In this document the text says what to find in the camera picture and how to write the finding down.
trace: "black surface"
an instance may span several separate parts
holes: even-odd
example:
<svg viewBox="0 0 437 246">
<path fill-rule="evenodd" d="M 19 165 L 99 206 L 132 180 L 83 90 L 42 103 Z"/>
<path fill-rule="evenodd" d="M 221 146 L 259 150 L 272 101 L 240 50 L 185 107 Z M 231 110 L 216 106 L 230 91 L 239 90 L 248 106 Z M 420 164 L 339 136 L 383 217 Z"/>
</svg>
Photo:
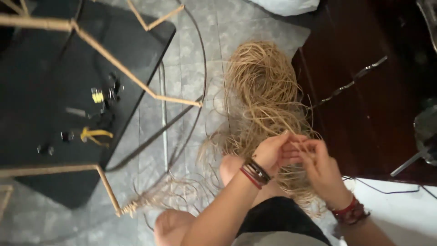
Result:
<svg viewBox="0 0 437 246">
<path fill-rule="evenodd" d="M 47 0 L 34 13 L 72 18 L 78 3 L 77 0 Z M 143 18 L 146 23 L 155 20 Z M 92 1 L 84 1 L 78 23 L 147 84 L 176 32 L 169 22 L 145 32 L 132 12 Z M 82 118 L 66 113 L 65 108 L 97 113 L 101 104 L 94 104 L 91 88 L 107 91 L 113 83 L 108 79 L 110 72 L 115 72 L 124 86 L 120 101 L 111 107 L 115 120 L 107 129 L 114 134 L 110 148 L 92 141 L 83 143 L 78 136 L 72 142 L 62 142 L 63 131 L 81 130 L 85 126 L 98 128 L 98 117 Z M 0 73 L 0 168 L 96 162 L 106 167 L 144 94 L 137 84 L 74 33 L 69 39 L 66 32 L 22 30 L 14 45 L 2 53 Z M 54 155 L 38 154 L 37 146 L 47 142 L 53 146 Z M 75 208 L 88 201 L 99 176 L 97 172 L 86 171 L 17 180 Z"/>
</svg>

